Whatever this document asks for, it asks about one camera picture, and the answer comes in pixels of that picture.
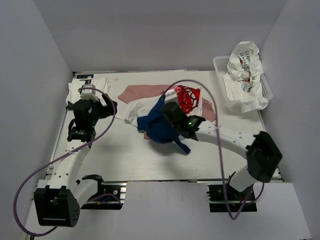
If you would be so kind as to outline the blue t shirt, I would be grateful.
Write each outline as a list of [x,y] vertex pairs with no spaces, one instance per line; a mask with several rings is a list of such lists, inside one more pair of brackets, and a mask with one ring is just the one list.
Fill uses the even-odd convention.
[[161,112],[164,105],[164,97],[160,97],[148,115],[139,116],[136,119],[137,129],[140,132],[146,132],[146,135],[154,142],[160,144],[175,142],[188,155],[191,149],[181,142],[180,134],[171,127]]

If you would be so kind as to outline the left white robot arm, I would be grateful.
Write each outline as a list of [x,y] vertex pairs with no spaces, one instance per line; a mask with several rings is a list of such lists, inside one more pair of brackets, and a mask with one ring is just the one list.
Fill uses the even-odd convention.
[[98,120],[117,113],[118,104],[115,101],[106,98],[105,102],[106,105],[102,105],[100,101],[81,99],[74,104],[74,118],[68,126],[65,149],[68,156],[59,160],[46,186],[38,187],[33,196],[41,226],[74,227],[81,207],[91,197],[99,200],[105,196],[102,176],[89,174],[78,178],[81,165],[96,137]]

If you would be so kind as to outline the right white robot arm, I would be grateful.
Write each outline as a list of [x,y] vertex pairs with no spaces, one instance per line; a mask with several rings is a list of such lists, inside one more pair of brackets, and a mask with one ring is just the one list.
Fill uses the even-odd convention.
[[250,135],[216,127],[203,117],[187,116],[175,102],[165,103],[161,112],[182,137],[217,145],[247,161],[243,168],[232,174],[225,187],[226,195],[233,200],[238,199],[246,188],[257,182],[269,183],[283,157],[272,137],[265,131]]

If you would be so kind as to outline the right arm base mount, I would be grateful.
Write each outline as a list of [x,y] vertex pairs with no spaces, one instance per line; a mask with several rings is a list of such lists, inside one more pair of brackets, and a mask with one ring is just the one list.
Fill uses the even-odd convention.
[[[223,194],[223,186],[221,184],[210,184],[207,186],[207,195],[209,200],[209,210],[211,213],[227,213],[227,207],[225,204],[224,194]],[[234,193],[231,190],[227,191],[227,199],[230,211],[232,213],[236,213],[243,201],[247,196],[247,192],[243,193]],[[256,198],[254,191],[252,190],[248,200],[246,201],[244,207],[242,208],[242,212],[245,213],[253,213],[257,212],[256,203],[251,203]]]

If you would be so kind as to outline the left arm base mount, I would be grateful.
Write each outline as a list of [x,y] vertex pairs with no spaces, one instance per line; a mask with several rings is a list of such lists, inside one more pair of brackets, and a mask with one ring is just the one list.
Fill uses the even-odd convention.
[[96,199],[85,203],[81,210],[121,210],[126,197],[127,183],[103,182],[101,186],[102,193],[91,197]]

